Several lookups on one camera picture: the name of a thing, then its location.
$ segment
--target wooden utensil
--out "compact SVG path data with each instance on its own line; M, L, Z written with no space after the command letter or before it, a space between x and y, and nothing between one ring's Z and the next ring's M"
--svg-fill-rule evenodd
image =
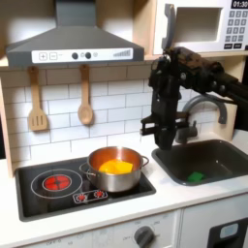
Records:
M33 100L33 109L28 116L28 125L32 131L40 131L47 128L47 116L40 106L40 93L38 75L39 70L36 67L28 68L28 74L31 82L31 92Z
M93 119L93 111L89 105L89 67L83 65L80 71L82 104L78 109L78 118L82 124L88 125Z

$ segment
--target black robotic arm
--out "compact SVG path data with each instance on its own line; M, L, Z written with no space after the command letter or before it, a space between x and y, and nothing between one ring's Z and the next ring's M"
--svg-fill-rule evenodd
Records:
M149 86L153 88L151 115L142 119L140 132L143 136L153 134L161 149L171 149L176 131L189 126L188 113L177 112L180 86L203 95L215 92L232 99L219 101L248 109L247 86L226 74L220 63L201 58L185 47L164 50L157 68L151 72ZM145 128L148 123L154 123L154 127Z

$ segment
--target tile backsplash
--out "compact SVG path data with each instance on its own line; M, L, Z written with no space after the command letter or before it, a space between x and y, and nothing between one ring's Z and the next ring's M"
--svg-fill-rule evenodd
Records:
M32 109L29 77L24 70L1 71L5 109L13 162L61 160L89 154L95 149L138 141L140 120L150 114L149 62L99 64L90 67L90 103L94 122L84 126L78 120L81 103L80 71L76 66L42 67L39 84L42 108L49 127L31 132L28 114ZM178 110L197 94L181 89ZM212 129L216 107L200 104L192 120L200 132Z

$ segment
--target orange contents in pot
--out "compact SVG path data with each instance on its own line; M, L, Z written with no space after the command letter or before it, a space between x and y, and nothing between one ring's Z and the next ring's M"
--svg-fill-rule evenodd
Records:
M133 169L133 165L128 162L124 162L117 159L112 159L104 162L100 167L99 171L108 174L125 174L130 173Z

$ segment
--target black sink basin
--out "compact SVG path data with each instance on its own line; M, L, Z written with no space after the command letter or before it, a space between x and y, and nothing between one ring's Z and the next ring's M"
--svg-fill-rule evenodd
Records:
M152 157L175 182L187 186L248 174L248 156L217 139L176 145L170 151L156 149Z

